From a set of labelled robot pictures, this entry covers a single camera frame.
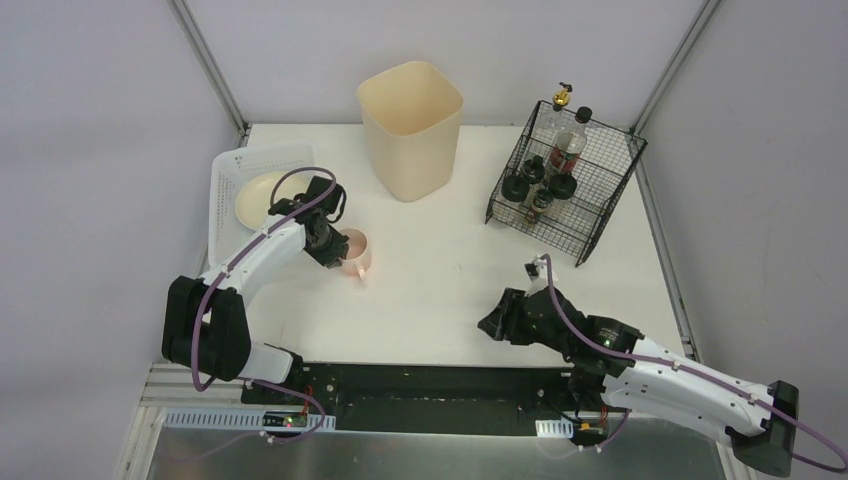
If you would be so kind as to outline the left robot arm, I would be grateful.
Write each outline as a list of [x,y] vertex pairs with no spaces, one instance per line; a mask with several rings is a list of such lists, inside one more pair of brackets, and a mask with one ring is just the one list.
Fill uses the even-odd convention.
[[349,251],[348,236],[334,226],[347,194],[329,170],[312,171],[304,193],[270,201],[266,220],[239,251],[197,278],[180,276],[171,283],[162,354],[189,368],[196,391],[216,380],[281,385],[301,362],[295,353],[252,340],[247,307],[301,253],[334,269]]

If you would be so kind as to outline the pink mug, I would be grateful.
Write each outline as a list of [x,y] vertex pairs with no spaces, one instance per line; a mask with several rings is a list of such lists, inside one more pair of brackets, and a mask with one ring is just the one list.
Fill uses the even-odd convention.
[[340,233],[347,237],[348,251],[341,260],[340,271],[364,281],[372,263],[369,240],[366,234],[355,228],[344,228]]

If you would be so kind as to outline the beige plastic bin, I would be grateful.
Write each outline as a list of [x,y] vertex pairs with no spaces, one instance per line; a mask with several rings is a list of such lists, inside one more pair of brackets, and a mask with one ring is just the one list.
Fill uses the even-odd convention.
[[397,200],[417,201],[452,178],[464,98],[434,65],[409,61],[356,91],[372,169]]

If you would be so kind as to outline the black lid jar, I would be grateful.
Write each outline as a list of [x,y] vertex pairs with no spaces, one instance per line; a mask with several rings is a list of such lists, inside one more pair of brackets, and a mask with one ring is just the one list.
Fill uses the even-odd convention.
[[521,177],[529,186],[541,183],[545,177],[544,159],[539,155],[526,159],[521,166]]
[[577,180],[568,172],[553,175],[547,184],[547,190],[555,200],[569,200],[577,190]]
[[529,183],[521,175],[507,175],[501,185],[500,197],[502,202],[519,211],[529,193]]

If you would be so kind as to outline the white plastic basket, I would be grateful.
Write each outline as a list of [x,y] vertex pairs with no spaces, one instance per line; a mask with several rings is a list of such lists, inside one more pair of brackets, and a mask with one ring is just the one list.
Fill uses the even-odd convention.
[[227,260],[253,234],[253,229],[244,226],[236,214],[236,198],[245,185],[262,174],[314,164],[313,146],[302,142],[242,147],[219,154],[211,170],[208,265]]

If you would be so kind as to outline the clear glass bottle gold cap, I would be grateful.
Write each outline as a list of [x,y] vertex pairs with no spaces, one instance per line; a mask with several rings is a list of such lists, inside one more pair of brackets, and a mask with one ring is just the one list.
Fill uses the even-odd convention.
[[573,86],[571,84],[560,82],[559,90],[553,94],[550,106],[540,118],[539,136],[551,147],[556,145],[556,138],[563,129],[564,115],[567,114],[566,107],[571,101],[572,91]]

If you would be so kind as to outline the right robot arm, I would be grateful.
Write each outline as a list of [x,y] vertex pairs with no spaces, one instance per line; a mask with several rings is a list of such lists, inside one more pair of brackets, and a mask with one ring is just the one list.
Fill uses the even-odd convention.
[[741,380],[680,356],[638,329],[585,315],[547,291],[507,288],[478,323],[495,341],[544,345],[572,364],[568,388],[580,398],[646,413],[732,449],[743,464],[786,478],[791,472],[799,390],[777,380]]

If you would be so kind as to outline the soy sauce bottle red label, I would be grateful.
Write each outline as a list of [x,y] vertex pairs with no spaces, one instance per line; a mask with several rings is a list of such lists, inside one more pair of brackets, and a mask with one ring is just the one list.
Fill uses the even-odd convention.
[[547,178],[558,174],[570,175],[573,172],[587,145],[586,126],[592,115],[593,110],[590,107],[581,106],[577,109],[574,119],[559,131],[548,155]]

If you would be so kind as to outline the small dark spice jar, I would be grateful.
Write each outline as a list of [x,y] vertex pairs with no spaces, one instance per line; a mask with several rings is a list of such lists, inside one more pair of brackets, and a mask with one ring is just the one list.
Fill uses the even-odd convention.
[[525,223],[536,225],[553,201],[552,193],[547,188],[540,188],[531,200],[530,207],[525,215]]

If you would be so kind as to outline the beige plate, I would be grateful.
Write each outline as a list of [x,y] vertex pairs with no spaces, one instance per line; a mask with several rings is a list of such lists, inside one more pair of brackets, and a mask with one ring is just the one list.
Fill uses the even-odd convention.
[[[286,171],[272,171],[261,174],[249,180],[239,191],[235,211],[238,220],[248,229],[257,230],[265,222],[268,210],[271,206],[271,196],[277,182],[286,174]],[[311,176],[306,173],[298,173],[289,177],[276,190],[274,201],[282,198],[293,199],[295,195],[304,193],[309,184]]]

